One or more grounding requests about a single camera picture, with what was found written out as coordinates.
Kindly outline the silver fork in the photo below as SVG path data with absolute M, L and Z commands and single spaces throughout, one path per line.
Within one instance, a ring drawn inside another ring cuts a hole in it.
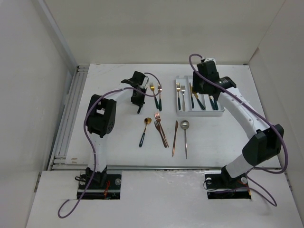
M 184 85 L 181 86 L 181 92 L 182 92 L 182 110 L 185 112 L 186 111 L 186 104 L 185 104 L 185 92 L 186 88 Z

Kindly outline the rose gold knife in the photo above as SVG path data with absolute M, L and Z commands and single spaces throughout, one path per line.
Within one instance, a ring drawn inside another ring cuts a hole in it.
M 175 121 L 175 131 L 174 131 L 174 138 L 173 138 L 173 148 L 172 148 L 172 157 L 175 154 L 175 146 L 176 146 L 176 137 L 177 137 L 177 130 L 179 127 L 179 122 L 176 120 Z

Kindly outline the silver slotted spoon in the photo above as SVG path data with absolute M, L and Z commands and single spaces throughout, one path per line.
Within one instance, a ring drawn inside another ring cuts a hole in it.
M 183 120 L 181 123 L 180 123 L 180 127 L 181 129 L 184 130 L 184 142 L 185 142 L 185 157 L 186 159 L 188 158 L 188 143 L 187 143 L 187 130 L 190 126 L 190 123 L 187 121 L 187 120 Z

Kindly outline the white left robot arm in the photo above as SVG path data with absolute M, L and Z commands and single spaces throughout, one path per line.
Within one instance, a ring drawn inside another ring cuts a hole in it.
M 105 136 L 114 128 L 116 108 L 125 101 L 130 100 L 138 106 L 139 114 L 145 99 L 148 76 L 135 71 L 130 79 L 124 79 L 113 91 L 104 95 L 94 94 L 91 97 L 87 114 L 85 116 L 85 135 L 93 146 L 93 155 L 85 170 L 86 185 L 89 189 L 101 189 L 107 179 L 107 152 Z

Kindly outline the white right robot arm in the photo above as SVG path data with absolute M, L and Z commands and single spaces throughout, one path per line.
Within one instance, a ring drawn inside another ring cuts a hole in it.
M 277 156 L 281 151 L 284 130 L 272 125 L 254 110 L 229 77 L 221 78 L 213 60 L 203 59 L 193 73 L 193 92 L 210 95 L 214 103 L 226 108 L 242 126 L 249 141 L 234 161 L 225 165 L 219 175 L 212 175 L 214 184 L 231 187 L 247 171 Z

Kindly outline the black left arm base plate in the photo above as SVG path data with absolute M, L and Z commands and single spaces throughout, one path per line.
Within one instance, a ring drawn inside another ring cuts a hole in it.
M 87 184 L 89 183 L 91 174 L 81 173 L 75 177 L 78 182 L 77 199 L 83 194 Z M 83 200 L 119 200 L 121 193 L 122 173 L 110 171 L 107 173 L 96 172 L 87 190 L 85 191 Z

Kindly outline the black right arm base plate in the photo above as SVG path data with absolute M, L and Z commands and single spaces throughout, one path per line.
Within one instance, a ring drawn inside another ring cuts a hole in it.
M 204 188 L 209 200 L 251 199 L 245 174 L 232 180 L 224 180 L 221 173 L 205 173 Z

